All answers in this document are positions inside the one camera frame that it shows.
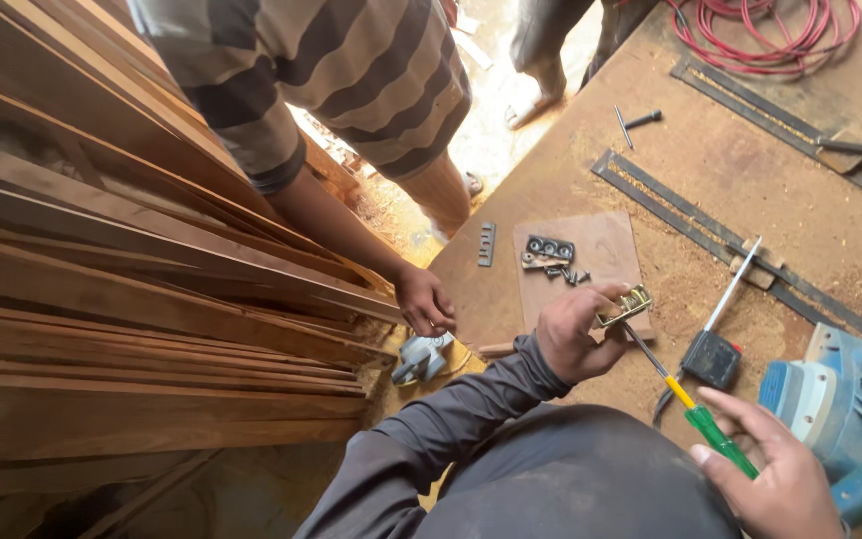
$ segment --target red wire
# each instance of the red wire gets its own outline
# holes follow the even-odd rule
[[[853,39],[857,28],[860,26],[860,6],[857,6],[856,0],[847,0],[852,24],[850,30],[842,37],[837,15],[831,8],[831,0],[808,0],[807,24],[804,25],[804,30],[797,37],[790,36],[790,31],[787,30],[784,21],[777,15],[777,11],[774,9],[777,0],[695,0],[697,29],[700,30],[704,40],[712,46],[710,48],[697,43],[690,32],[687,20],[684,19],[684,15],[680,11],[680,8],[689,1],[682,0],[680,4],[677,4],[674,0],[666,0],[667,4],[670,4],[675,10],[673,30],[677,36],[704,61],[740,73],[759,75],[804,74],[808,69],[830,57],[833,51]],[[764,53],[743,51],[722,41],[713,32],[713,19],[717,16],[742,20],[750,34],[769,51]],[[775,45],[757,30],[755,19],[761,19],[764,16],[772,16],[777,22],[781,33],[784,35],[785,45]],[[831,44],[813,50],[813,47],[827,31],[828,26],[832,26],[833,30]]]

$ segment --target workbench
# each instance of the workbench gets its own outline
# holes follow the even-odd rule
[[[849,28],[844,6],[834,4],[842,28]],[[693,17],[692,6],[685,13]],[[471,350],[509,342],[523,331],[519,260],[511,244],[516,225],[625,210],[643,282],[655,297],[651,349],[677,371],[732,276],[725,263],[591,172],[607,149],[740,236],[762,234],[788,268],[862,316],[862,189],[673,78],[671,69],[688,49],[673,32],[671,14],[663,4],[653,10],[430,265],[456,305],[456,337]],[[792,25],[799,15],[786,19]],[[749,43],[742,26],[721,22],[715,29]],[[829,132],[847,126],[862,140],[862,27],[842,53],[801,80],[728,75],[811,126]],[[632,129],[630,150],[614,104],[625,119],[661,108],[664,120]],[[491,267],[478,266],[485,222],[497,225]],[[743,347],[732,392],[756,401],[767,364],[801,359],[813,325],[744,284],[715,330]],[[684,386],[695,383],[688,378]],[[663,389],[644,355],[631,350],[610,373],[577,386],[563,402],[605,404],[650,424]],[[664,413],[663,432],[683,447],[700,441],[677,402]]]

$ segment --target green screwdriver handle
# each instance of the green screwdriver handle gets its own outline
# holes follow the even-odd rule
[[[684,417],[687,417],[690,424],[694,425],[700,431],[701,435],[704,435],[707,443],[711,444],[713,449],[716,449],[718,453],[724,455],[727,459],[731,459],[731,462],[734,462],[737,468],[743,470],[750,479],[755,480],[760,475],[760,472],[757,471],[754,464],[747,458],[747,455],[737,447],[734,440],[724,435],[720,427],[717,426],[717,423],[713,421],[711,411],[707,410],[707,407],[697,405],[685,411]]]

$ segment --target black switch box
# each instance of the black switch box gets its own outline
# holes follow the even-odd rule
[[[711,386],[726,390],[740,362],[740,350],[717,334],[701,330],[690,342],[681,366]]]

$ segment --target striped shirt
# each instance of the striped shirt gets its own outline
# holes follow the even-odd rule
[[[175,81],[263,194],[290,183],[308,110],[385,178],[447,148],[471,91],[438,0],[128,0]]]

